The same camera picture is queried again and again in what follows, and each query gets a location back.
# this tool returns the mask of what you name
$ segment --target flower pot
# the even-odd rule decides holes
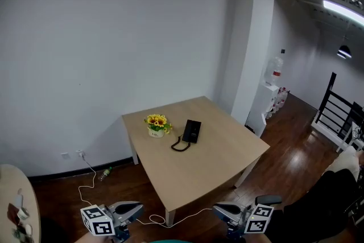
[[[164,136],[164,131],[163,130],[159,130],[159,131],[155,131],[152,130],[150,127],[148,128],[148,132],[149,132],[149,136],[153,137],[153,138],[161,138]]]

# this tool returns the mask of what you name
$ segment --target round table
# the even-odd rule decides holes
[[[30,215],[23,221],[24,226],[26,224],[32,226],[33,241],[40,243],[40,216],[33,187],[19,168],[7,164],[0,165],[0,242],[19,243],[11,232],[12,229],[16,229],[16,226],[7,218],[7,207],[9,203],[15,204],[15,197],[20,188],[23,195],[23,207]]]

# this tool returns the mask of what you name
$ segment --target white pillar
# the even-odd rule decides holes
[[[236,0],[220,106],[245,124],[260,82],[274,0]]]

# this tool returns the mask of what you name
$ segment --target wall outlet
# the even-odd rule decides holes
[[[65,160],[71,158],[71,156],[69,156],[68,152],[61,153],[61,155],[62,155],[62,158],[65,159]]]
[[[85,157],[85,152],[83,152],[82,150],[77,150],[76,153],[81,158]]]

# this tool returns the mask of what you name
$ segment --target white cable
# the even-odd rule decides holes
[[[164,219],[164,217],[161,217],[161,216],[159,216],[159,215],[150,215],[150,216],[149,216],[149,220],[151,221],[151,223],[143,223],[142,221],[140,221],[140,220],[138,220],[138,219],[137,219],[137,221],[138,221],[139,223],[142,223],[143,225],[158,224],[158,225],[161,225],[162,227],[165,227],[165,228],[171,228],[171,227],[173,227],[173,226],[175,226],[175,225],[177,225],[177,224],[179,224],[179,223],[183,222],[185,219],[190,218],[190,217],[193,217],[193,216],[195,216],[195,215],[198,215],[199,213],[201,213],[202,211],[205,211],[205,210],[207,210],[207,209],[209,209],[209,208],[202,209],[201,211],[199,211],[198,213],[195,213],[194,215],[187,216],[186,218],[184,218],[183,220],[180,220],[179,222],[177,222],[176,224],[173,224],[172,226],[165,226],[165,225],[163,225],[163,224],[165,224],[165,223],[166,223],[166,220]],[[152,217],[152,216],[160,217],[160,218],[163,220],[163,223],[159,223],[159,222],[153,221],[153,220],[151,219],[151,217]]]
[[[80,197],[81,197],[81,200],[84,201],[85,203],[89,203],[90,205],[93,205],[92,203],[90,203],[89,201],[87,200],[83,200],[82,199],[82,194],[81,194],[81,190],[80,188],[81,187],[88,187],[88,188],[94,188],[95,187],[95,177],[96,177],[96,171],[94,169],[92,169],[91,165],[85,160],[85,157],[82,157],[82,159],[87,163],[87,165],[90,167],[90,169],[95,173],[94,176],[93,176],[93,179],[92,179],[92,186],[79,186],[78,187],[78,192],[80,193]]]

